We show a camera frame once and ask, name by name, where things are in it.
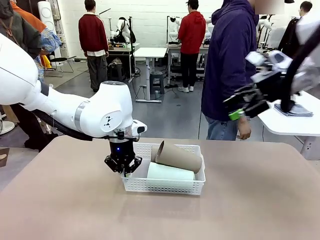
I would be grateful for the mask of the person's right hand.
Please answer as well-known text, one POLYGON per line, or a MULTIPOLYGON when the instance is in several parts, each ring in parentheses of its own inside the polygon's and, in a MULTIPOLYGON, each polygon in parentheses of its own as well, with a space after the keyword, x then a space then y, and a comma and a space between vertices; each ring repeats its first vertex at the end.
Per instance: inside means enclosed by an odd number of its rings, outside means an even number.
POLYGON ((251 136, 251 132, 252 132, 251 125, 249 120, 245 116, 239 118, 237 128, 238 128, 238 136, 237 136, 238 139, 247 140, 251 136))

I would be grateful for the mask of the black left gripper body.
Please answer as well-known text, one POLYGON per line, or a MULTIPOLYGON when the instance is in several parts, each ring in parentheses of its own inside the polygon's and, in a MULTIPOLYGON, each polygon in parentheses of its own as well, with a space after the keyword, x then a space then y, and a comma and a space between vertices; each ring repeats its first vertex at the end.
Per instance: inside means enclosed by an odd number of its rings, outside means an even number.
POLYGON ((135 152, 132 140, 117 140, 109 141, 110 157, 117 165, 130 165, 135 159, 135 152))

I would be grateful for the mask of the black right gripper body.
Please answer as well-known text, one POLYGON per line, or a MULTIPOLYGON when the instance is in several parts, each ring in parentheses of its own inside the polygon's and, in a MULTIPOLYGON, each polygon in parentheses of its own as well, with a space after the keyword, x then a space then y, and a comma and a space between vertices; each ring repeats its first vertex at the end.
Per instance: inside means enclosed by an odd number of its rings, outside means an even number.
POLYGON ((260 71, 251 79, 254 83, 254 100, 274 102, 283 97, 284 74, 281 71, 260 71))

